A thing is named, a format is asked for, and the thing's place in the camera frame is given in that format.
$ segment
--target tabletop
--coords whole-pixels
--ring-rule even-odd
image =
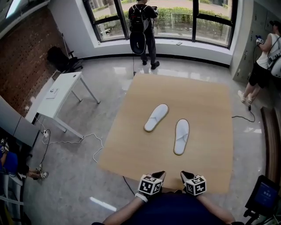
[[[169,113],[152,132],[144,130],[152,111],[167,104]],[[108,134],[98,162],[101,168],[140,180],[166,171],[164,187],[183,189],[181,171],[202,175],[207,191],[226,193],[232,172],[233,130],[229,90],[205,81],[137,74]],[[173,153],[177,121],[190,133],[181,156]]]
[[[49,91],[52,89],[58,89],[56,96],[54,98],[47,99],[46,97],[49,93],[48,91],[37,112],[47,117],[54,118],[60,110],[69,92],[72,90],[77,80],[81,77],[81,74],[82,72],[63,73],[58,76],[49,89]]]

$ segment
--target white tank top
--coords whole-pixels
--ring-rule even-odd
[[[272,39],[272,43],[271,43],[271,46],[277,41],[277,39],[279,38],[279,36],[277,34],[273,34],[273,33],[270,33],[271,35],[271,39]],[[279,38],[278,40],[278,43],[279,45],[281,46],[281,38]],[[278,50],[278,43],[276,43],[270,52],[274,52],[276,50]],[[257,64],[259,64],[259,66],[265,68],[265,69],[268,69],[268,57],[267,57],[267,54],[268,52],[262,52],[262,55],[259,57],[259,59],[256,61]]]

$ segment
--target man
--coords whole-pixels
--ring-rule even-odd
[[[137,4],[135,5],[138,9],[142,9],[146,7],[146,3],[149,0],[137,0]],[[147,6],[145,9],[145,17],[149,20],[148,28],[145,30],[145,38],[146,38],[146,45],[148,47],[148,52],[151,60],[151,69],[156,69],[160,63],[156,60],[156,46],[155,46],[155,38],[154,38],[154,31],[152,27],[152,20],[158,21],[158,16],[155,13],[154,9],[151,6]],[[133,14],[133,6],[129,9],[129,19],[131,18],[131,15]],[[146,65],[148,58],[146,56],[146,53],[144,52],[140,56],[142,60],[142,64]]]
[[[40,164],[35,170],[31,170],[24,162],[18,162],[17,154],[10,152],[8,148],[4,148],[4,152],[0,151],[0,171],[6,174],[20,173],[28,177],[37,179],[46,179],[48,172],[42,172],[43,165]]]
[[[92,225],[242,225],[232,214],[216,206],[203,194],[193,196],[178,190],[148,196],[141,192],[103,224]]]
[[[246,90],[243,93],[238,91],[241,102],[245,102],[246,97],[248,97],[248,102],[252,103],[253,99],[256,98],[258,92],[261,88],[264,88],[270,79],[270,70],[268,70],[268,53],[272,53],[278,50],[278,46],[281,46],[281,23],[278,21],[271,21],[270,24],[273,26],[273,33],[267,36],[264,44],[257,43],[260,49],[263,51],[260,58],[255,62],[254,68],[252,70],[249,83],[247,84]]]

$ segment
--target gray floor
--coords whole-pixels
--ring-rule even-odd
[[[245,85],[234,82],[229,70],[207,63],[180,59],[160,58],[161,65],[151,71],[149,65],[143,66],[135,58],[135,70],[138,73],[180,76],[209,82],[226,84],[230,89],[233,115],[252,119],[247,105],[237,96]],[[120,104],[133,79],[133,60],[124,58],[103,58],[84,62],[83,74],[88,84],[99,96],[97,105],[82,84],[77,84],[75,92],[83,97],[78,102],[70,95],[60,112],[60,118],[82,134],[95,133],[105,143],[106,137],[118,112]],[[245,203],[249,198],[257,177],[264,174],[265,143],[260,115],[262,105],[270,106],[267,91],[263,90],[252,105],[256,121],[250,123],[241,118],[233,119],[234,157],[230,189],[226,195],[208,194],[220,206],[229,209],[237,220],[243,220]],[[63,133],[47,119],[43,122],[51,130],[51,142],[79,141],[75,135]],[[44,160],[44,170],[49,177],[44,181],[27,179],[24,190],[25,212],[33,224],[91,224],[102,222],[111,211],[94,204],[92,196],[117,209],[133,199],[132,193],[123,178],[101,170],[92,155],[100,148],[100,141],[94,136],[87,137],[80,144],[53,144],[48,147]],[[30,167],[40,163],[46,145],[39,134],[33,148]],[[133,190],[138,182],[129,180]]]

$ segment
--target brick wall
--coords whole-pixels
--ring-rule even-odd
[[[44,7],[17,24],[0,39],[0,95],[22,116],[56,70],[47,61],[52,47],[64,51],[54,18]]]

